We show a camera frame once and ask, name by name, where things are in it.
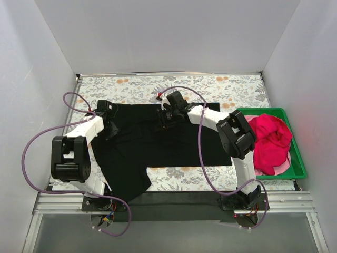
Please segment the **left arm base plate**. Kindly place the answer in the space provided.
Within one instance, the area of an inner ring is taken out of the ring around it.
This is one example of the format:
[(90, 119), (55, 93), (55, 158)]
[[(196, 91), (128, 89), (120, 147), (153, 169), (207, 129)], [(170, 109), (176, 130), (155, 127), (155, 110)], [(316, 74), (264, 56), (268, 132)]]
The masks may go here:
[(110, 196), (84, 196), (83, 198), (81, 207), (83, 212), (110, 212), (112, 210), (127, 211), (127, 202)]

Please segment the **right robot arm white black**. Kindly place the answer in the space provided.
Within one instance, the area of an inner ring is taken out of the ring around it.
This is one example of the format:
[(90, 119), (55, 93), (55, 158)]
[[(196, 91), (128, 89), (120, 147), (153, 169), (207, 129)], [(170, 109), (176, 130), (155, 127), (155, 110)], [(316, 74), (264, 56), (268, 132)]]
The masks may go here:
[(253, 208), (261, 194), (261, 186), (256, 180), (253, 162), (256, 135), (242, 112), (232, 113), (214, 111), (207, 104), (188, 103), (179, 91), (168, 96), (159, 93), (156, 98), (161, 103), (158, 109), (159, 122), (162, 129), (172, 127), (178, 122), (189, 122), (199, 125), (197, 145), (199, 158), (201, 151), (201, 131), (203, 127), (218, 133), (222, 148), (234, 162), (237, 176), (237, 189), (222, 196), (235, 195), (238, 205), (243, 209)]

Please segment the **floral table mat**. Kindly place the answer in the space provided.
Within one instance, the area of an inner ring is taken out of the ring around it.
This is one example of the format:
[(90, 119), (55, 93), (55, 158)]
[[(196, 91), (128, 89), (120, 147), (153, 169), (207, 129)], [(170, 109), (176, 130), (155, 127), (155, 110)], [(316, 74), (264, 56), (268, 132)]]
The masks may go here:
[[(98, 100), (118, 104), (153, 104), (157, 94), (168, 87), (179, 86), (179, 91), (189, 102), (217, 102), (222, 112), (237, 108), (268, 108), (267, 91), (258, 74), (250, 75), (133, 75), (85, 76), (80, 78), (75, 92), (81, 97), (71, 102), (77, 109), (85, 110), (86, 102), (92, 108)], [(208, 191), (200, 167), (148, 168), (151, 191)]]

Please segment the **aluminium frame rail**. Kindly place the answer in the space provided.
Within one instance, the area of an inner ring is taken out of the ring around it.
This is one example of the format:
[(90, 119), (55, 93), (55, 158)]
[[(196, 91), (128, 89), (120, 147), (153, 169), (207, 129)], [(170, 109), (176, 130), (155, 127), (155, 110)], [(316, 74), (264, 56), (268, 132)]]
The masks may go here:
[[(269, 212), (273, 213), (305, 213), (315, 212), (315, 205), (308, 191), (270, 191), (268, 192)], [(220, 195), (211, 191), (174, 192), (150, 191), (135, 198), (129, 203), (131, 207), (177, 207), (177, 206), (215, 206)], [(33, 213), (40, 214), (73, 214), (81, 212), (102, 212), (90, 203), (89, 198), (81, 194), (51, 195), (39, 194)]]

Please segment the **black t shirt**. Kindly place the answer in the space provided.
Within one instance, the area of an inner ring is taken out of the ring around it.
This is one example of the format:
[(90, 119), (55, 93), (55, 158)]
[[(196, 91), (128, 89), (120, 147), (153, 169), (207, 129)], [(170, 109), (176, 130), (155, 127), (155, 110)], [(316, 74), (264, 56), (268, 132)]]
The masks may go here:
[(103, 132), (91, 142), (94, 157), (113, 196), (126, 202), (151, 185), (148, 167), (198, 167), (198, 125), (177, 123), (160, 130), (158, 104), (114, 104), (117, 135)]

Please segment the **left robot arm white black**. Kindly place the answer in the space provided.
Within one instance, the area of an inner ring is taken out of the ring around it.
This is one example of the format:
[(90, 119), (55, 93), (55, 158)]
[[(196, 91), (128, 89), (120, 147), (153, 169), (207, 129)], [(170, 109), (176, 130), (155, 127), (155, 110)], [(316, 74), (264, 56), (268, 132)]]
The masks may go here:
[(81, 191), (96, 194), (95, 206), (105, 211), (111, 207), (112, 198), (107, 194), (107, 185), (91, 174), (89, 144), (102, 135), (105, 140), (117, 135), (119, 129), (113, 123), (113, 103), (99, 100), (91, 119), (87, 114), (84, 122), (64, 136), (52, 140), (51, 175), (53, 179), (70, 183)]

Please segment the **green plastic bin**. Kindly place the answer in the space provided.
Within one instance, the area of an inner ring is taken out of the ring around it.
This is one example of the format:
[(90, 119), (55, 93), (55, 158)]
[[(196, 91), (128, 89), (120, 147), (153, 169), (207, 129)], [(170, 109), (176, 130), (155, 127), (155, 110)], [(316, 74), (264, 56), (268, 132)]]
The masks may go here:
[[(282, 108), (238, 108), (243, 115), (261, 115), (268, 114), (281, 119), (289, 128), (291, 132), (291, 124), (288, 120), (286, 112)], [(304, 179), (306, 178), (306, 168), (303, 163), (298, 145), (296, 143), (295, 137), (292, 138), (290, 144), (290, 166), (289, 168), (275, 176), (268, 175), (257, 175), (258, 179), (277, 179), (277, 180), (293, 180), (293, 179)]]

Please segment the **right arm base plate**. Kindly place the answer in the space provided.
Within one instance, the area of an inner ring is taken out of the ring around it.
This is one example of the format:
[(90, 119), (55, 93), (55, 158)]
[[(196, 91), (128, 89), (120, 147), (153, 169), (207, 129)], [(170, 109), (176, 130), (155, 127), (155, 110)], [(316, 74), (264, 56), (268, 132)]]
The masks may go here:
[(270, 209), (266, 203), (265, 194), (257, 191), (245, 195), (242, 192), (230, 196), (220, 196), (217, 200), (219, 207), (224, 211), (241, 210), (248, 214), (256, 214), (258, 211)]

